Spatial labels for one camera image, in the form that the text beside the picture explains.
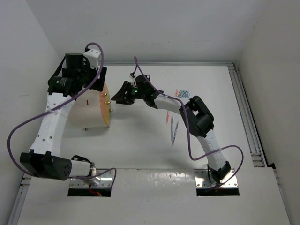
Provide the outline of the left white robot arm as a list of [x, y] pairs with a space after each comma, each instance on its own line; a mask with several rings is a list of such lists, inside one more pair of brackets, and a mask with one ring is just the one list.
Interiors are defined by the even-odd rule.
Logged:
[[20, 156], [29, 174], [38, 178], [66, 180], [91, 175], [93, 163], [85, 159], [61, 158], [61, 140], [69, 113], [87, 90], [102, 91], [106, 68], [99, 50], [67, 53], [48, 80], [46, 110], [29, 152]]

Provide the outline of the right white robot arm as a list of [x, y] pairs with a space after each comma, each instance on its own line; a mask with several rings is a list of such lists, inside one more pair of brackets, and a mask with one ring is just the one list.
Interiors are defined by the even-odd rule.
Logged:
[[117, 104], [132, 105], [136, 99], [142, 99], [147, 106], [169, 110], [181, 115], [188, 135], [197, 138], [208, 160], [212, 179], [220, 184], [230, 172], [231, 166], [221, 152], [214, 133], [214, 117], [199, 96], [193, 96], [187, 102], [168, 96], [157, 90], [150, 82], [150, 76], [139, 75], [133, 82], [125, 81], [120, 90], [111, 98]]

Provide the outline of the round drawer cabinet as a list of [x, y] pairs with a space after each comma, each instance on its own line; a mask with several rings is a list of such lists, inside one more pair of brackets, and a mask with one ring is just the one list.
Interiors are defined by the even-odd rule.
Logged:
[[68, 115], [72, 128], [109, 128], [111, 123], [111, 98], [109, 89], [104, 84], [103, 90], [87, 90], [74, 103]]

